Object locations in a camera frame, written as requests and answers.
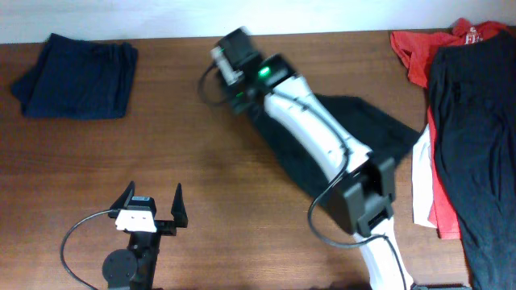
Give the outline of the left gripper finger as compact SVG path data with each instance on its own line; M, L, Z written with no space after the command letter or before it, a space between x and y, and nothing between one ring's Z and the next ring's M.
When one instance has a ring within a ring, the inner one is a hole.
M110 210L119 212L121 209L125 209L128 206L129 201L134 196L135 182L131 181L120 197L112 204Z
M188 225L188 215L185 209L181 183L177 184L176 192L174 194L173 203L171 207L171 214L173 216L175 226Z

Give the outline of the dark green shorts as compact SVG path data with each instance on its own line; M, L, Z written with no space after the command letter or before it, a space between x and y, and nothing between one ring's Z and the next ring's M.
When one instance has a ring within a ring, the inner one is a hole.
M395 164L400 164L418 141L416 130L359 97L318 94L316 98L344 129L370 147L374 155L392 157ZM328 180L323 171L279 122L258 105L251 106L247 116L286 174L302 191L315 198L327 188Z

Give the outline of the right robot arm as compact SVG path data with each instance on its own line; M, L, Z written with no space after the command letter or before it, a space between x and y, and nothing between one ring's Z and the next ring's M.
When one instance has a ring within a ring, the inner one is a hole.
M243 28L211 49L223 104L244 114L289 177L350 236L333 247L360 250L372 289L414 280L394 233L395 170L416 133L358 97L327 97L280 54L264 56Z

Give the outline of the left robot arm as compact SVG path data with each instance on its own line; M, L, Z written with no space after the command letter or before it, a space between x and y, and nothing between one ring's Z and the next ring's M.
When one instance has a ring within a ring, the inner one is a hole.
M177 229L189 223L180 184L171 214L171 220L157 219L155 200L136 196L135 183L129 183L108 213L115 220L116 230L129 235L127 247L111 252L103 262L102 275L109 289L152 289L161 238L175 236Z

